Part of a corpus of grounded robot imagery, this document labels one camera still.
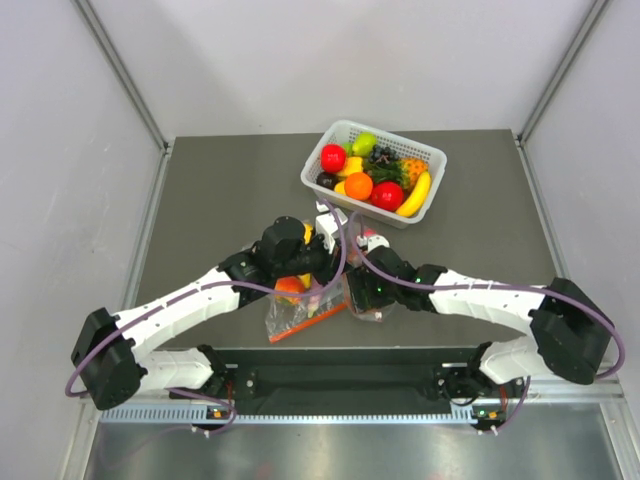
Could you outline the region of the green fake pear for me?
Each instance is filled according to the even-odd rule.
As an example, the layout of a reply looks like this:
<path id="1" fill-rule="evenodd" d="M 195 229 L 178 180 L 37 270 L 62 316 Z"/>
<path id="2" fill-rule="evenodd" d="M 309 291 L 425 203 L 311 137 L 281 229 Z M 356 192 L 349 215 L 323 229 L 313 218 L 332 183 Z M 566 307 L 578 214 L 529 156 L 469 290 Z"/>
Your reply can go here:
<path id="1" fill-rule="evenodd" d="M 352 154 L 357 157 L 368 157 L 377 145 L 377 138 L 371 132 L 361 132 L 352 143 Z"/>

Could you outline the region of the purple fake grapes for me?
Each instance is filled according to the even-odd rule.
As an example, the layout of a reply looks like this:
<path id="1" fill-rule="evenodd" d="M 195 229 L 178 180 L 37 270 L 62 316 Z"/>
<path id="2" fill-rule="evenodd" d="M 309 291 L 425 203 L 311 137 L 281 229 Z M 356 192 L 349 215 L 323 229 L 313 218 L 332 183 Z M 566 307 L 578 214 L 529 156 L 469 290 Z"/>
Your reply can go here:
<path id="1" fill-rule="evenodd" d="M 399 160 L 398 153 L 388 146 L 375 145 L 369 155 L 369 162 L 378 166 L 388 166 Z"/>

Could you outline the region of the clear zip bag orange seal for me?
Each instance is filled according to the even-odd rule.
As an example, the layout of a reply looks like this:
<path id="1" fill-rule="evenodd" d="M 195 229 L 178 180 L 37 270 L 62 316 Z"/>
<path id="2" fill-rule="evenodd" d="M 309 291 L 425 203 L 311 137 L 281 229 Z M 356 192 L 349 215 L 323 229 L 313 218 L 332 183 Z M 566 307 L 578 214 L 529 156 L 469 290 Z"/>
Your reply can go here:
<path id="1" fill-rule="evenodd" d="M 382 293 L 384 279 L 364 265 L 359 253 L 367 256 L 369 247 L 388 247 L 389 242 L 369 226 L 362 225 L 356 231 L 356 246 L 348 244 L 347 263 L 342 275 L 345 304 L 356 318 L 381 323 L 393 307 Z"/>

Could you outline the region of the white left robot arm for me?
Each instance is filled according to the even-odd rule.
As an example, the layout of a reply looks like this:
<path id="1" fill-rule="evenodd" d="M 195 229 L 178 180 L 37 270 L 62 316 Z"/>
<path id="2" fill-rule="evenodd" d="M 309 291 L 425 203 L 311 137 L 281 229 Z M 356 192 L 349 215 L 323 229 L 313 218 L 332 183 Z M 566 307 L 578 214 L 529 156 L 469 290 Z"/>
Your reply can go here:
<path id="1" fill-rule="evenodd" d="M 212 348 L 164 351 L 162 345 L 216 316 L 284 294 L 277 282 L 285 277 L 311 275 L 319 295 L 332 289 L 346 265 L 345 223 L 340 211 L 318 215 L 312 228 L 279 217 L 252 246 L 186 286 L 132 309 L 90 313 L 71 353 L 71 378 L 82 382 L 81 395 L 106 411 L 148 391 L 220 394 L 227 374 Z"/>

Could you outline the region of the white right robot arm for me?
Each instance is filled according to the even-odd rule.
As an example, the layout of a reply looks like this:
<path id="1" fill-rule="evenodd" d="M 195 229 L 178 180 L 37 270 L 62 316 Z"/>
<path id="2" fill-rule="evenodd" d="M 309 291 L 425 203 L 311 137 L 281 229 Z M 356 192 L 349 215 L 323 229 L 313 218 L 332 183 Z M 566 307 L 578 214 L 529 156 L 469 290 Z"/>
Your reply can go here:
<path id="1" fill-rule="evenodd" d="M 410 311 L 458 315 L 518 332 L 479 345 L 453 392 L 487 396 L 518 378 L 554 375 L 578 385 L 597 376 L 613 324 L 573 281 L 516 287 L 475 279 L 444 266 L 412 266 L 378 246 L 345 275 L 351 309 L 364 314 L 393 304 Z"/>

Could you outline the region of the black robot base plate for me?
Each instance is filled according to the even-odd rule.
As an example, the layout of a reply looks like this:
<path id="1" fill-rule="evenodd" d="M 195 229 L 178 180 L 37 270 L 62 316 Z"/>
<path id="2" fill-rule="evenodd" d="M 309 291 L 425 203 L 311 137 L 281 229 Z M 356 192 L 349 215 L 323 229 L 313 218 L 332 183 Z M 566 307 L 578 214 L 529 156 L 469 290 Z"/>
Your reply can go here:
<path id="1" fill-rule="evenodd" d="M 478 348 L 214 349 L 214 377 L 234 399 L 275 390 L 357 391 L 412 388 L 431 401 L 499 392 L 479 370 Z"/>

